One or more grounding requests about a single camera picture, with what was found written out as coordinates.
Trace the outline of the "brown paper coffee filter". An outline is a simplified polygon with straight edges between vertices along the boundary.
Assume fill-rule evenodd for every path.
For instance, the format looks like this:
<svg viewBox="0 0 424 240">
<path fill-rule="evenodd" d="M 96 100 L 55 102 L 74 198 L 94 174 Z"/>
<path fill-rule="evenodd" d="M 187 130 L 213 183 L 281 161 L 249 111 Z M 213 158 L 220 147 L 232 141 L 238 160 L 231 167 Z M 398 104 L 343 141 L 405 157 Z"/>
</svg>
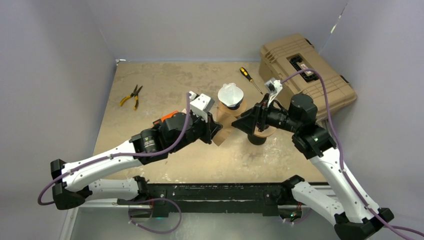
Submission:
<svg viewBox="0 0 424 240">
<path fill-rule="evenodd" d="M 216 146 L 220 146 L 232 133 L 232 123 L 236 120 L 236 117 L 232 115 L 224 107 L 217 107 L 216 110 L 216 122 L 222 125 L 222 129 L 219 130 L 212 138 L 213 143 Z"/>
</svg>

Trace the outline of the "red black coffee carafe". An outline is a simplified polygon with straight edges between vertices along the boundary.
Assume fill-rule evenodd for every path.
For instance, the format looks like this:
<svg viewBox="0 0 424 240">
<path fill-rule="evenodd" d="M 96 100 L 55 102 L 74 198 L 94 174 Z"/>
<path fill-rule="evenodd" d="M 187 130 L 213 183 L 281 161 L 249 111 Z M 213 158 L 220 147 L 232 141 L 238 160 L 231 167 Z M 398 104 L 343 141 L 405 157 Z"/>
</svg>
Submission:
<svg viewBox="0 0 424 240">
<path fill-rule="evenodd" d="M 257 135 L 251 134 L 251 135 L 247 136 L 247 139 L 251 144 L 256 145 L 256 146 L 260 146 L 260 145 L 263 145 L 266 142 L 267 137 L 257 136 Z"/>
</svg>

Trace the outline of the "blue glass dripper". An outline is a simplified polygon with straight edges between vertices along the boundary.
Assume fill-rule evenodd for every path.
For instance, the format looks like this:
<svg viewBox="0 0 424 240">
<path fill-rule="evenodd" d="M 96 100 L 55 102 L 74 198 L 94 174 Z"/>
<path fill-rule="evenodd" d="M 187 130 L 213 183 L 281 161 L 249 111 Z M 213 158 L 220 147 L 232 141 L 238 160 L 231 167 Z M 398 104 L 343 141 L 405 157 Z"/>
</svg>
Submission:
<svg viewBox="0 0 424 240">
<path fill-rule="evenodd" d="M 230 110 L 237 110 L 240 108 L 241 104 L 243 102 L 243 99 L 241 99 L 238 102 L 234 102 L 234 103 L 222 103 L 226 108 L 230 109 Z"/>
</svg>

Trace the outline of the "white paper coffee filter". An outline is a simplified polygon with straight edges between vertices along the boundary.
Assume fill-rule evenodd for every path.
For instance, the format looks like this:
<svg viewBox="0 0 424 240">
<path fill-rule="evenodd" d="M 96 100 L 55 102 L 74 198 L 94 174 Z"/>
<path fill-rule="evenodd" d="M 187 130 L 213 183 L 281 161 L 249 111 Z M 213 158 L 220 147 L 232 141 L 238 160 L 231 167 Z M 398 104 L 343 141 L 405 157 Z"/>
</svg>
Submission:
<svg viewBox="0 0 424 240">
<path fill-rule="evenodd" d="M 224 83 L 217 93 L 221 103 L 237 103 L 244 99 L 244 92 L 235 83 Z"/>
</svg>

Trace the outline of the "orange coffee filter box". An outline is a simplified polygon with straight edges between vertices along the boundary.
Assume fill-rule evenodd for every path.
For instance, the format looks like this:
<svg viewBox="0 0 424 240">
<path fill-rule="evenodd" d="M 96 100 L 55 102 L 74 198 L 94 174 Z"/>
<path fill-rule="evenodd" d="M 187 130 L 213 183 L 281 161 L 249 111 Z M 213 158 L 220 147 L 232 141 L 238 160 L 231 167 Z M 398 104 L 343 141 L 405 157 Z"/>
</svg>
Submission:
<svg viewBox="0 0 424 240">
<path fill-rule="evenodd" d="M 187 109 L 173 111 L 152 123 L 153 129 L 158 129 L 160 126 L 165 125 L 169 129 L 181 130 L 186 123 Z"/>
</svg>

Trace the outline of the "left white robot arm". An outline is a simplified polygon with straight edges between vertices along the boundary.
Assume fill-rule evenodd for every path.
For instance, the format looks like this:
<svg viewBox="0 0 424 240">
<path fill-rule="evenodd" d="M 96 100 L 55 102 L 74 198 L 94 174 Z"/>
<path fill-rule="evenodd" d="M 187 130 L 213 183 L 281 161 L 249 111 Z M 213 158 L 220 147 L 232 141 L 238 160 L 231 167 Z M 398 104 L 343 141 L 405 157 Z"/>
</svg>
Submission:
<svg viewBox="0 0 424 240">
<path fill-rule="evenodd" d="M 211 113 L 206 119 L 190 112 L 174 112 L 153 123 L 117 147 L 76 162 L 62 159 L 50 163 L 52 198 L 58 210 L 69 210 L 95 199 L 118 198 L 146 203 L 149 191 L 139 177 L 123 181 L 106 180 L 122 170 L 164 160 L 197 140 L 211 144 L 223 126 Z"/>
</svg>

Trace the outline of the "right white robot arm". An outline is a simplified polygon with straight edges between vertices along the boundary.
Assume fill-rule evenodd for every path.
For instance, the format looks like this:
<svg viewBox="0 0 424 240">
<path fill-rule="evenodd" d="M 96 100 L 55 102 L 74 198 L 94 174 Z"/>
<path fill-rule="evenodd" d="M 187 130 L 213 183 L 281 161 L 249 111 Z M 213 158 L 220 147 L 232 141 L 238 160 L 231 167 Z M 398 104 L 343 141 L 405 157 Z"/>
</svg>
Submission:
<svg viewBox="0 0 424 240">
<path fill-rule="evenodd" d="M 329 132 L 316 123 L 317 111 L 313 99 L 306 94 L 294 95 L 288 109 L 276 108 L 263 99 L 231 125 L 248 135 L 264 126 L 291 132 L 294 146 L 324 176 L 337 199 L 317 191 L 296 176 L 281 189 L 282 200 L 288 204 L 297 201 L 308 205 L 331 223 L 341 240 L 365 240 L 379 231 L 383 222 L 393 220 L 394 214 L 389 208 L 379 207 L 350 170 L 340 166 L 340 150 Z"/>
</svg>

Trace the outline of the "yellow black screwdriver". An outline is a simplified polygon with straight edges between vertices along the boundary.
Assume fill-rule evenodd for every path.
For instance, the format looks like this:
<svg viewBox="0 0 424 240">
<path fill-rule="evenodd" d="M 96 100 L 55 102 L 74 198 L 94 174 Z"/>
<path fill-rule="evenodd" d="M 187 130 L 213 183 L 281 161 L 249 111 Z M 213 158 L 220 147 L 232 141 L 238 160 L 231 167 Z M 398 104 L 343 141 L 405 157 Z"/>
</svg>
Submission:
<svg viewBox="0 0 424 240">
<path fill-rule="evenodd" d="M 253 84 L 253 86 L 259 91 L 259 93 L 262 95 L 263 92 L 260 90 L 258 85 L 254 82 L 254 79 L 250 76 L 248 71 L 244 67 L 239 68 L 240 73 L 250 82 Z"/>
</svg>

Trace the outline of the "tan plastic tool case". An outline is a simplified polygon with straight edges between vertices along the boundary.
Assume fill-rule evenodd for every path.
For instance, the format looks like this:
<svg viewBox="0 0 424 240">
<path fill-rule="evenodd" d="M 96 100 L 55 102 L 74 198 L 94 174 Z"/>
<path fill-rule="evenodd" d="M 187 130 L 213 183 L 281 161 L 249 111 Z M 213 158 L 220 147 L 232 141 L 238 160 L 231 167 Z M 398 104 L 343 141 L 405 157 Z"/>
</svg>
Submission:
<svg viewBox="0 0 424 240">
<path fill-rule="evenodd" d="M 317 106 L 316 119 L 322 121 L 328 118 L 324 92 L 327 93 L 331 114 L 357 99 L 350 83 L 299 33 L 265 43 L 260 48 L 260 57 L 258 72 L 264 82 L 271 78 L 284 80 L 297 71 L 305 70 L 286 81 L 276 98 L 286 109 L 293 95 L 306 94 Z"/>
</svg>

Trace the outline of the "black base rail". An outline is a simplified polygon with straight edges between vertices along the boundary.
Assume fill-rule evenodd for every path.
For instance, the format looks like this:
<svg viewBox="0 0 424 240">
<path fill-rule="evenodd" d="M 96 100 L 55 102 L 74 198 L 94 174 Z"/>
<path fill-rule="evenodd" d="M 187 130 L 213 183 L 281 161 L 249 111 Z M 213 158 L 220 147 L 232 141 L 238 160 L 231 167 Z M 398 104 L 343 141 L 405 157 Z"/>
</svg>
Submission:
<svg viewBox="0 0 424 240">
<path fill-rule="evenodd" d="M 131 200 L 118 205 L 148 206 L 154 218 L 169 213 L 262 214 L 291 221 L 300 219 L 306 208 L 293 198 L 290 184 L 266 183 L 141 183 Z"/>
</svg>

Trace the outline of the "yellow handled pliers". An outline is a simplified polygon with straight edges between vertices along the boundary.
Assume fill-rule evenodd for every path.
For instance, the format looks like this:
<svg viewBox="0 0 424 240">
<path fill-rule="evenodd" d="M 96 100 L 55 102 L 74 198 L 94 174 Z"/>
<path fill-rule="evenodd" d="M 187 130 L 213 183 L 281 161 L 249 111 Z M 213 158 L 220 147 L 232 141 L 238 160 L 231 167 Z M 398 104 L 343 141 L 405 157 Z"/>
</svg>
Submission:
<svg viewBox="0 0 424 240">
<path fill-rule="evenodd" d="M 136 85 L 134 90 L 132 91 L 132 93 L 127 95 L 126 97 L 124 97 L 119 102 L 119 106 L 122 107 L 127 100 L 134 98 L 135 99 L 135 105 L 133 107 L 133 110 L 136 111 L 139 107 L 139 92 L 141 91 L 142 88 L 143 88 L 142 85 L 140 87 L 138 87 L 138 85 Z"/>
</svg>

